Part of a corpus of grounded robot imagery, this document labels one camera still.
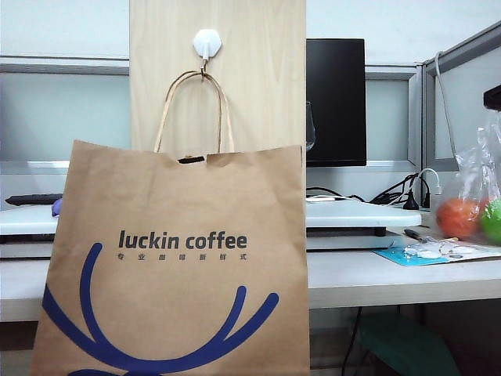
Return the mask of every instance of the luckin coffee logo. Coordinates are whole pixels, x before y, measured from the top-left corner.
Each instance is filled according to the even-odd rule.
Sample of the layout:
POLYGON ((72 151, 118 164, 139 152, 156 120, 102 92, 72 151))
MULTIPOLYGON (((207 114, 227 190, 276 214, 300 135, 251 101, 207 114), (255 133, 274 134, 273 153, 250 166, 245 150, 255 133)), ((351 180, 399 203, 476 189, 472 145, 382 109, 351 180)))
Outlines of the luckin coffee logo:
MULTIPOLYGON (((147 235, 137 235, 121 230, 118 237, 119 248, 179 249, 179 243, 179 237, 168 236, 167 231, 161 235, 155 231, 147 235)), ((187 237, 183 244, 186 249, 243 249, 247 248, 247 237, 227 235, 225 231, 211 231, 207 236, 187 237)))
MULTIPOLYGON (((73 341, 75 345, 97 360, 111 367, 127 371, 124 376, 160 376, 160 374, 186 371, 213 362, 233 351, 253 335, 268 319, 279 303, 279 296, 276 293, 273 292, 269 294, 256 313, 240 329, 229 335, 240 317, 245 295, 247 293, 245 286, 240 286, 236 290, 233 306, 229 310, 225 322, 205 345, 202 345, 189 354, 173 359, 150 360, 135 358, 116 348, 108 338, 106 338, 97 322, 92 308, 90 292, 92 271, 94 270, 94 265, 102 249, 103 245, 101 243, 92 245, 82 268, 80 278, 81 310, 91 337, 84 334, 70 320, 54 299, 54 296, 47 286, 45 286, 42 306, 52 322, 73 341)), ((70 372, 68 376, 118 375, 100 370, 82 369, 70 372)))

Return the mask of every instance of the wine glass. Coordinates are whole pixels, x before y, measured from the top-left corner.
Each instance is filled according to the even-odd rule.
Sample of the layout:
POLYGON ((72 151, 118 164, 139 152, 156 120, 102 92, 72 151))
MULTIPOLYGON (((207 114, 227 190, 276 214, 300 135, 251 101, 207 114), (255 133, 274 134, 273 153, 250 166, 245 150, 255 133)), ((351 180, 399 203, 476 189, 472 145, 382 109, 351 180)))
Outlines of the wine glass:
POLYGON ((313 124, 312 104, 306 101, 306 151, 315 145, 315 125, 313 124))

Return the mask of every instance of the adhesive hook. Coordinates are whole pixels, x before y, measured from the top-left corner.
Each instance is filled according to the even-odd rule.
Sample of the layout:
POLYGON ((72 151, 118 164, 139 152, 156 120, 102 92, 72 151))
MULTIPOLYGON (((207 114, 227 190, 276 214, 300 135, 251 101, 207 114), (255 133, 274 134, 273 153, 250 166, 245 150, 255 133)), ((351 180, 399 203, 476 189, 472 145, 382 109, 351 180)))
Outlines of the adhesive hook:
POLYGON ((196 53, 202 58, 202 65, 200 69, 205 73, 205 66, 207 61, 218 53, 222 46, 219 33, 214 29, 202 29, 196 33, 193 39, 193 47, 196 53))

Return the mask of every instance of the blue mouse pad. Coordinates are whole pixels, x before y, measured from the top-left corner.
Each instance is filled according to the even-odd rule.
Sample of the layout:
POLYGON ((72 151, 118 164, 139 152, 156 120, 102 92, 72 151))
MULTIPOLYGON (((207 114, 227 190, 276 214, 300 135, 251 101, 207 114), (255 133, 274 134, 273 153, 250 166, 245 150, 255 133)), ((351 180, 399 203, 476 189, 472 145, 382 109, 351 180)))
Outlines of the blue mouse pad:
POLYGON ((445 257, 421 258, 417 256, 407 256, 404 253, 404 247, 380 249, 373 252, 378 254, 379 256, 383 256, 384 258, 403 266, 421 266, 421 265, 433 265, 433 264, 443 264, 444 262, 451 262, 451 260, 445 257))

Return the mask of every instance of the black keyboard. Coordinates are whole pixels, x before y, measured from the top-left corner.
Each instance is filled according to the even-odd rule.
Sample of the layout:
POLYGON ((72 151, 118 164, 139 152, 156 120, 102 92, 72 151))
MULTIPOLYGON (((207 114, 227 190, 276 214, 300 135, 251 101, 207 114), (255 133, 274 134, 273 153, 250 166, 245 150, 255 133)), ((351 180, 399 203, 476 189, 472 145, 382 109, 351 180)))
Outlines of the black keyboard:
POLYGON ((21 206, 21 205, 52 205, 57 200, 63 197, 62 193, 49 193, 49 194, 26 194, 23 196, 11 196, 5 199, 7 204, 21 206))

